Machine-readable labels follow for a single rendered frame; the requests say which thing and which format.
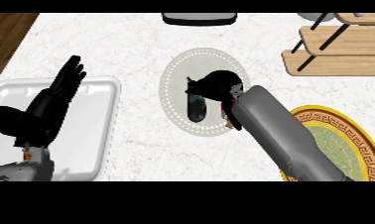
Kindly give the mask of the pale grey oval placemat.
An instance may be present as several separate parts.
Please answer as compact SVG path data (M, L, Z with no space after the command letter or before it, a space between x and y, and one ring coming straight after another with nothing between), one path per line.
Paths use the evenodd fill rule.
M222 117L219 101L206 100L207 115L201 122L192 122L188 118L188 79L198 80L214 70L232 71L243 79L244 89L250 89L250 78L241 63L231 55L212 48L197 48L183 52L169 63L160 79L164 113L173 124L200 137L214 137L231 131L226 127L228 121Z

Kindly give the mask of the red and brown cupcake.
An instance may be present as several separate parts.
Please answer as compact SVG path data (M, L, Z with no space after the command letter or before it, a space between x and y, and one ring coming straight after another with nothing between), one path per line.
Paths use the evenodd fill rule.
M231 111L231 108L232 108L232 104L234 102L232 101L223 101L222 102L222 118L226 120L226 127L229 129L235 129L235 126L234 126L234 123L232 123L232 120L231 120L231 116L229 116L229 111Z

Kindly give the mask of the grey and black appliance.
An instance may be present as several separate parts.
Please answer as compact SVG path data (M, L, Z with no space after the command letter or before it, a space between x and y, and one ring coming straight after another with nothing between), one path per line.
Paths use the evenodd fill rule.
M237 13L163 13L163 21L179 26L225 26L237 22Z

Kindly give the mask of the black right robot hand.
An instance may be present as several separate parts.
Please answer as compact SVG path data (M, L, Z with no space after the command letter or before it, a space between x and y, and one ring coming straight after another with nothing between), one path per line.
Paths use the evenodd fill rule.
M223 101L232 101L234 104L244 94L244 81L240 76L229 70L214 70L200 80L188 79L188 94L201 95L220 104ZM231 120L238 131L243 130L232 108L229 111Z

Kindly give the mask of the yellow rimmed patterned plate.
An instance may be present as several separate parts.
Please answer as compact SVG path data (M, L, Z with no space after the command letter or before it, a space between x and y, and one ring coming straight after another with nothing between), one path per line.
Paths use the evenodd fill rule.
M344 174L355 181L375 181L375 142L358 123L321 105L300 106L290 113Z

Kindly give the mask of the wooden tiered shelf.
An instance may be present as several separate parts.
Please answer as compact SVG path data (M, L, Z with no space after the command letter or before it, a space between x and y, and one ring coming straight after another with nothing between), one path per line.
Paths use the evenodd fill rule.
M336 13L340 26L313 24L281 53L293 76L375 76L375 13Z

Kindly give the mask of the dark green vegetable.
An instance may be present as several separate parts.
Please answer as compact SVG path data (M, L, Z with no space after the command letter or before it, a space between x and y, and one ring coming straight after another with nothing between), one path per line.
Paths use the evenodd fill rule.
M206 98L201 95L188 94L188 118L200 123L207 116Z

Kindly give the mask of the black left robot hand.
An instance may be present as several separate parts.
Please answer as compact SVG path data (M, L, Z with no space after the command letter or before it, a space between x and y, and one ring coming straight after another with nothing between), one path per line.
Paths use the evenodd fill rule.
M49 147L86 76L82 57L71 56L51 87L40 91L27 110L0 106L0 134L15 138L15 147Z

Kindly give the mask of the white rectangular tray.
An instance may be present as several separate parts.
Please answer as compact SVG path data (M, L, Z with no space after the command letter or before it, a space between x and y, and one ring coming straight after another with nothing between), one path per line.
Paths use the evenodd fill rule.
M0 106L26 110L52 78L0 81ZM67 119L51 145L55 162L54 181L99 180L108 156L120 97L120 82L114 77L88 77L70 105ZM14 147L15 138L0 134L0 165L23 160Z

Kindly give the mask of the pale grey round object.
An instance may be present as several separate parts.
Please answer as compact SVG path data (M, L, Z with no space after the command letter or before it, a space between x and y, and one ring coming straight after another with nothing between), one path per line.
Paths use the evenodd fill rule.
M306 20L315 22L315 21L318 20L318 18L321 17L322 13L297 13L297 15L299 15L303 19L306 19ZM322 20L322 22L328 22L328 21L331 21L334 18L336 18L334 13L328 13L327 16L325 16L325 18L324 18L324 20Z

